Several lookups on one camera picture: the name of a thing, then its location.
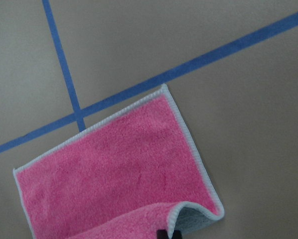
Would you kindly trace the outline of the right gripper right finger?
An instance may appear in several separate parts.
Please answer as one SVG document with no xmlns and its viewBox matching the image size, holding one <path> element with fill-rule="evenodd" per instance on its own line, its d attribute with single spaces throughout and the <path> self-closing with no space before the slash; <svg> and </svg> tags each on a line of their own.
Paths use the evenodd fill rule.
<svg viewBox="0 0 298 239">
<path fill-rule="evenodd" d="M 183 239 L 181 231 L 174 230 L 174 232 L 172 234 L 172 239 Z"/>
</svg>

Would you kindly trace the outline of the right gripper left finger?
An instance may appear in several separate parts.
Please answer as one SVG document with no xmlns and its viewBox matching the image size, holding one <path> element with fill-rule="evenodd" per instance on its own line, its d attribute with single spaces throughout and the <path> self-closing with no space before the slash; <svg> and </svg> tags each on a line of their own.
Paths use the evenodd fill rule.
<svg viewBox="0 0 298 239">
<path fill-rule="evenodd" d="M 167 231 L 166 230 L 157 230 L 156 238 L 157 239 L 167 239 Z"/>
</svg>

